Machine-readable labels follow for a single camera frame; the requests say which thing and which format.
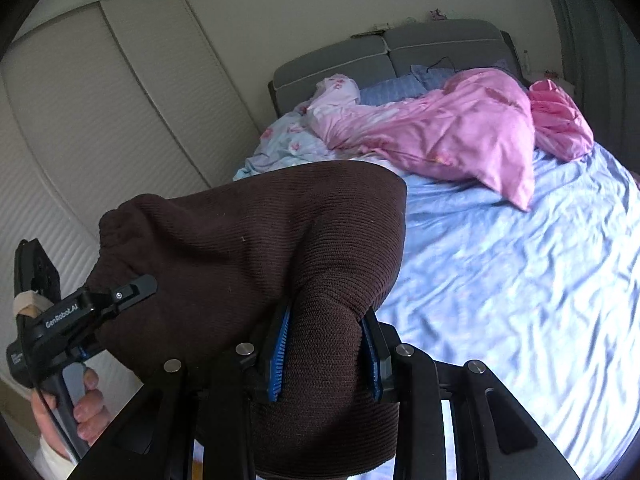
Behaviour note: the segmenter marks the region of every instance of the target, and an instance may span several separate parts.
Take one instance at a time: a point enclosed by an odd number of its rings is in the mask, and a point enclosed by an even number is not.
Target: blue pillow
[[[511,73],[511,70],[509,69],[509,63],[506,59],[499,59],[490,67],[473,68],[498,68],[513,77],[524,91],[527,90],[527,88],[522,85],[518,78]],[[431,91],[443,88],[444,83],[447,81],[447,79],[449,79],[456,73],[456,70],[453,68],[429,68],[428,66],[411,65],[411,73],[415,75],[415,77],[418,79],[418,81],[420,81],[420,83],[422,83],[422,86],[424,86],[427,91]]]
[[[426,93],[425,87],[416,79],[415,75],[407,74],[363,88],[360,90],[360,104],[380,106],[403,99],[420,97]]]

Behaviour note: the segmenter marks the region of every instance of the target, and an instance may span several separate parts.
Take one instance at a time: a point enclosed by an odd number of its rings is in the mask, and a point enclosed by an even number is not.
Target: gray headboard
[[[506,32],[483,20],[442,20],[392,28],[305,54],[279,67],[269,90],[276,112],[282,115],[309,99],[316,83],[335,73],[366,88],[409,73],[412,64],[431,66],[444,57],[457,70],[491,66],[505,59],[511,73],[525,82]]]

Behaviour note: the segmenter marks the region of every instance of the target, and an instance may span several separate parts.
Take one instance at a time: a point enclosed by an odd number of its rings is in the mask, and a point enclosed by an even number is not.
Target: finger
[[[52,410],[55,409],[56,397],[44,392],[43,396],[49,407]],[[36,424],[38,425],[44,440],[46,440],[52,449],[54,449],[58,454],[66,457],[67,453],[65,445],[62,444],[62,440],[60,440],[60,437],[58,436],[58,431],[36,391],[31,393],[31,408],[33,409],[33,418],[35,418]]]
[[[109,425],[111,416],[106,407],[103,407],[97,415],[78,424],[78,436],[89,443],[95,442]]]
[[[47,392],[43,392],[42,396],[44,397],[46,403],[49,405],[49,409],[55,410],[56,405],[58,404],[56,396],[48,394]],[[34,415],[49,415],[36,390],[31,391],[31,407],[33,408]]]
[[[104,407],[104,396],[100,390],[91,390],[74,407],[74,419],[85,422],[100,413]]]
[[[92,368],[84,371],[84,387],[87,390],[95,390],[98,387],[98,374]]]

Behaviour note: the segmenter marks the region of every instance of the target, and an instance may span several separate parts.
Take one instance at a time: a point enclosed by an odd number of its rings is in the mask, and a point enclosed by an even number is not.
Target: brown sweater
[[[282,393],[254,406],[256,469],[336,478],[395,453],[398,409],[375,404],[359,320],[396,280],[404,182],[366,162],[306,164],[191,196],[142,195],[104,215],[88,286],[140,274],[158,293],[98,331],[143,381],[167,359],[189,367],[246,340],[293,298]]]

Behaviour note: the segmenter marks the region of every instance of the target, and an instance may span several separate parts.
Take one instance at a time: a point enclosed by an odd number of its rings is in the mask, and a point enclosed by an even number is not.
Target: curtain
[[[564,78],[596,140],[640,172],[640,44],[610,0],[551,0]]]

